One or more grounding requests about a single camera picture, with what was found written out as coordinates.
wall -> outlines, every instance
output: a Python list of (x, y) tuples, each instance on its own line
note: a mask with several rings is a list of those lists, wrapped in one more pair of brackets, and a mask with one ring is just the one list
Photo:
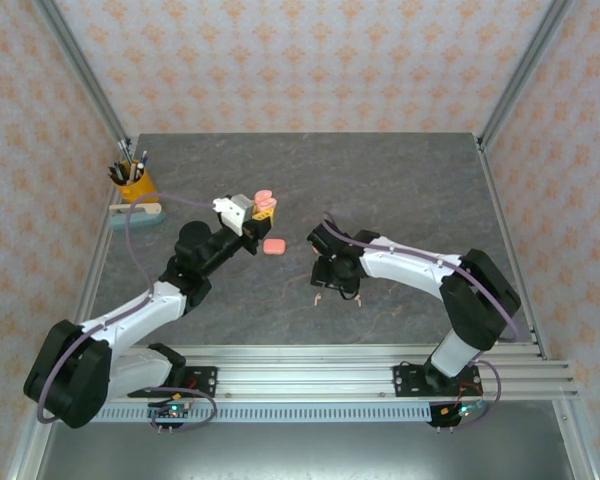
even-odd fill
[(550, 0), (59, 0), (150, 132), (480, 132)]
[(551, 353), (600, 450), (600, 0), (578, 1), (489, 152)]
[(0, 478), (22, 386), (49, 327), (71, 315), (116, 156), (30, 0), (0, 0)]

yellow cup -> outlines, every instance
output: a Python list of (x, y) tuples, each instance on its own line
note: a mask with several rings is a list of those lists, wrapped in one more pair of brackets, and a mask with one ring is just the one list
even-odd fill
[[(144, 173), (140, 180), (131, 185), (116, 185), (116, 188), (122, 195), (122, 198), (127, 203), (135, 202), (142, 195), (146, 195), (147, 193), (157, 192), (155, 185), (151, 181), (151, 177), (149, 176), (149, 171), (145, 167)], [(143, 203), (153, 203), (157, 202), (158, 197), (147, 197), (142, 200)]]

stone-textured tabletop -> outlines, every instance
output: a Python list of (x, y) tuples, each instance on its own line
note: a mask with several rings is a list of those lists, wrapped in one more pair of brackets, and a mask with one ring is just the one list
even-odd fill
[[(196, 344), (437, 343), (450, 329), (440, 301), (390, 281), (362, 281), (362, 306), (309, 284), (315, 260), (307, 234), (332, 212), (355, 234), (374, 230), (405, 245), (441, 253), (486, 251), (513, 275), (484, 174), (469, 134), (182, 134), (142, 135), (159, 191), (210, 202), (271, 189), (278, 199), (270, 238), (283, 256), (240, 251), (211, 277), (202, 305), (151, 333), (146, 342)], [(139, 258), (157, 278), (180, 227), (214, 213), (162, 202), (166, 220), (132, 231)], [(114, 232), (93, 316), (145, 286)], [(314, 306), (316, 293), (322, 300)], [(529, 338), (524, 315), (516, 321)]]

purple cable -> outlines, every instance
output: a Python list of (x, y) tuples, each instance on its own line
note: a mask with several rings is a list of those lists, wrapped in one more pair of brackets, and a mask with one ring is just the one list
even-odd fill
[(431, 263), (434, 263), (434, 264), (440, 263), (441, 265), (443, 265), (443, 266), (445, 266), (447, 268), (450, 268), (451, 270), (453, 270), (454, 272), (458, 273), (459, 275), (462, 275), (474, 287), (476, 287), (478, 289), (478, 291), (480, 293), (482, 293), (487, 300), (489, 300), (489, 303), (491, 303), (491, 305), (494, 306), (494, 308), (498, 311), (498, 313), (500, 315), (502, 315), (502, 318), (504, 318), (504, 320), (507, 322), (507, 324), (509, 325), (509, 327), (511, 327), (511, 330), (513, 330), (513, 337), (514, 337), (513, 340), (514, 340), (514, 342), (517, 342), (518, 339), (520, 338), (520, 332), (518, 330), (518, 326), (515, 324), (515, 322), (511, 318), (511, 316), (507, 313), (507, 311), (504, 309), (504, 307), (502, 305), (500, 305), (500, 302), (498, 302), (498, 300), (496, 300), (496, 298), (491, 294), (491, 292), (489, 292), (489, 290), (487, 290), (485, 288), (485, 286), (482, 285), (469, 272), (467, 272), (467, 271), (463, 270), (462, 268), (454, 265), (453, 263), (447, 262), (446, 260), (439, 259), (437, 257), (434, 257), (433, 255), (427, 255), (426, 253), (420, 252), (418, 250), (411, 249), (409, 247), (395, 247), (395, 248), (392, 249), (391, 247), (387, 247), (385, 245), (372, 245), (370, 243), (359, 242), (359, 241), (354, 240), (352, 238), (345, 237), (344, 235), (336, 232), (327, 223), (326, 220), (329, 220), (329, 222), (331, 222), (333, 225), (336, 225), (336, 222), (333, 219), (333, 215), (331, 215), (329, 212), (324, 212), (324, 216), (325, 216), (325, 220), (322, 221), (322, 225), (324, 226), (324, 228), (326, 228), (327, 231), (331, 235), (333, 235), (334, 237), (336, 237), (338, 240), (342, 240), (343, 242), (346, 242), (349, 245), (355, 245), (355, 246), (360, 247), (360, 248), (371, 248), (373, 250), (380, 250), (380, 251), (383, 251), (383, 252), (390, 252), (390, 253), (397, 252), (397, 253), (404, 253), (406, 255), (412, 255), (414, 257), (422, 258), (423, 260), (427, 260), (427, 261), (429, 261)]
[(96, 325), (92, 329), (87, 330), (82, 335), (80, 335), (75, 342), (73, 342), (71, 345), (69, 345), (69, 348), (67, 348), (67, 350), (65, 350), (65, 352), (60, 356), (60, 358), (58, 359), (56, 364), (51, 369), (51, 372), (49, 372), (49, 376), (47, 377), (47, 380), (44, 382), (44, 385), (42, 386), (42, 391), (40, 392), (40, 398), (38, 399), (38, 408), (36, 411), (38, 421), (40, 423), (52, 423), (58, 419), (58, 417), (56, 417), (56, 416), (45, 417), (44, 416), (44, 406), (47, 403), (47, 397), (49, 396), (49, 390), (51, 389), (51, 385), (53, 384), (53, 381), (56, 379), (56, 377), (58, 376), (58, 373), (60, 372), (60, 369), (67, 362), (67, 360), (71, 357), (73, 352), (75, 352), (78, 349), (78, 347), (80, 345), (82, 345), (94, 333), (99, 332), (103, 328), (113, 325), (114, 323), (119, 322), (123, 318), (126, 318), (129, 315), (136, 313), (138, 310), (140, 310), (142, 307), (144, 307), (147, 303), (149, 303), (151, 301), (151, 297), (153, 296), (153, 291), (154, 291), (153, 290), (153, 282), (151, 281), (151, 278), (149, 277), (149, 274), (147, 273), (146, 269), (142, 266), (142, 264), (140, 263), (140, 260), (138, 260), (138, 257), (136, 256), (135, 250), (131, 243), (131, 235), (129, 232), (129, 222), (131, 220), (131, 214), (133, 213), (133, 210), (135, 209), (136, 205), (138, 205), (138, 203), (141, 203), (143, 200), (145, 200), (147, 198), (153, 198), (153, 197), (159, 197), (159, 198), (164, 198), (167, 200), (173, 200), (173, 201), (184, 203), (186, 205), (191, 205), (192, 207), (197, 207), (197, 208), (213, 208), (212, 203), (194, 202), (192, 200), (180, 198), (176, 195), (171, 195), (168, 193), (147, 193), (146, 195), (142, 195), (142, 196), (138, 197), (129, 206), (129, 210), (127, 210), (127, 214), (125, 216), (125, 221), (124, 221), (124, 236), (125, 236), (125, 239), (127, 242), (127, 250), (129, 250), (129, 255), (131, 256), (131, 260), (133, 260), (133, 263), (136, 265), (138, 270), (140, 270), (142, 277), (144, 278), (145, 282), (147, 283), (147, 286), (148, 286), (147, 296), (144, 297), (144, 299), (139, 304), (131, 307), (129, 310), (119, 313), (118, 315), (110, 318), (109, 320), (105, 321), (104, 323), (102, 323), (100, 325)]
[(453, 428), (454, 430), (462, 430), (462, 429), (471, 427), (471, 426), (475, 425), (476, 423), (480, 423), (484, 419), (490, 417), (493, 414), (493, 410), (495, 410), (496, 405), (500, 401), (500, 397), (502, 397), (502, 379), (500, 378), (500, 374), (498, 373), (498, 370), (496, 370), (496, 367), (491, 362), (488, 362), (487, 360), (476, 360), (473, 363), (474, 364), (475, 363), (481, 363), (483, 365), (486, 365), (493, 372), (494, 377), (496, 377), (496, 384), (498, 386), (498, 389), (496, 390), (496, 398), (493, 400), (493, 405), (491, 405), (491, 407), (489, 408), (489, 410), (487, 410), (484, 415), (482, 415), (481, 417), (476, 418), (474, 421), (472, 421), (470, 423), (465, 423), (465, 424), (458, 425), (457, 427)]
[[(152, 392), (189, 393), (189, 394), (195, 395), (197, 397), (206, 398), (207, 400), (209, 400), (209, 403), (211, 403), (211, 408), (213, 410), (211, 411), (211, 413), (209, 414), (209, 416), (207, 418), (205, 418), (204, 420), (202, 420), (200, 422), (196, 422), (196, 423), (193, 423), (190, 425), (182, 426), (175, 430), (171, 430), (172, 432), (186, 432), (188, 430), (193, 430), (194, 428), (200, 428), (203, 425), (206, 425), (207, 423), (209, 423), (211, 420), (213, 420), (215, 418), (215, 416), (218, 414), (218, 405), (216, 404), (216, 401), (213, 399), (213, 397), (211, 395), (201, 392), (200, 390), (195, 390), (192, 388), (175, 388), (175, 387), (173, 387), (173, 388), (172, 387), (151, 387), (151, 388), (146, 388), (145, 390), (150, 390)], [(171, 407), (169, 405), (167, 405), (165, 407), (157, 409), (155, 412), (153, 412), (153, 415), (151, 415), (151, 426), (153, 428), (155, 428), (156, 430), (158, 430), (158, 433), (160, 433), (160, 425), (158, 425), (156, 423), (156, 418), (160, 413), (166, 412), (170, 408)]]

